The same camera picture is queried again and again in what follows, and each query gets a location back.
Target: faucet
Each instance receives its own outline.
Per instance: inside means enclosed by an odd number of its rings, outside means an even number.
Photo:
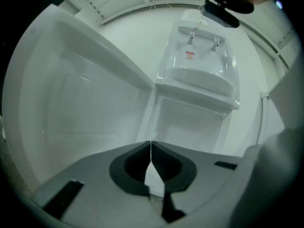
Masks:
[[[195,36],[195,31],[190,30],[190,38],[189,38],[189,41],[188,41],[189,45],[192,45],[192,41],[193,41],[194,36]]]
[[[215,48],[219,46],[219,38],[214,36],[213,39],[214,39],[214,44],[213,44],[211,50],[215,51]]]

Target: black slot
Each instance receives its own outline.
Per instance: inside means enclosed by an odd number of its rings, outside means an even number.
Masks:
[[[236,164],[231,164],[231,163],[227,163],[227,162],[223,162],[223,161],[220,161],[220,162],[218,161],[218,162],[215,162],[214,164],[217,166],[220,166],[220,167],[231,169],[231,170],[235,170],[238,166]]]
[[[83,183],[79,181],[69,181],[60,192],[47,203],[43,210],[51,216],[60,219],[82,187]]]

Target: sticker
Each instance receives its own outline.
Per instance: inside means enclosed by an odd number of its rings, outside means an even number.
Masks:
[[[186,58],[189,60],[193,60],[194,59],[194,53],[190,52],[190,51],[186,51]]]

